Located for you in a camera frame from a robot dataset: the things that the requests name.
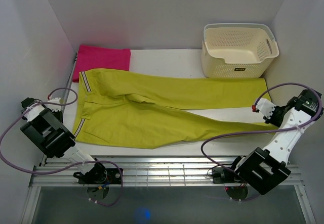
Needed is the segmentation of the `yellow-green trousers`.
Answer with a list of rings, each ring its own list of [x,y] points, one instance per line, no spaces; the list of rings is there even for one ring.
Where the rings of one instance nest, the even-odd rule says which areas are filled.
[[[113,69],[79,74],[73,134],[78,142],[155,149],[266,123],[218,121],[194,110],[249,107],[266,91],[263,79],[170,78]]]

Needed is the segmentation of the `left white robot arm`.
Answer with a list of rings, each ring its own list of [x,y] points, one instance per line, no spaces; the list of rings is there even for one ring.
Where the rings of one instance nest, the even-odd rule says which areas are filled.
[[[96,163],[91,155],[82,152],[75,143],[75,136],[63,124],[62,102],[53,98],[46,104],[34,98],[21,102],[26,123],[21,131],[49,158],[64,158],[77,166],[73,176],[81,184],[104,184],[108,180],[106,168]]]

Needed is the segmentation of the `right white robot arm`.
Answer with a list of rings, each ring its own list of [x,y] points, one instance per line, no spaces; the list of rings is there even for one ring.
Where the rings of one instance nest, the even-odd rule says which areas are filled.
[[[237,157],[228,170],[230,179],[234,182],[244,180],[261,195],[285,181],[291,173],[287,164],[292,149],[305,130],[322,115],[320,100],[321,94],[309,89],[284,106],[260,99],[253,110],[263,114],[265,123],[277,126],[278,132],[265,147],[257,147],[248,156]]]

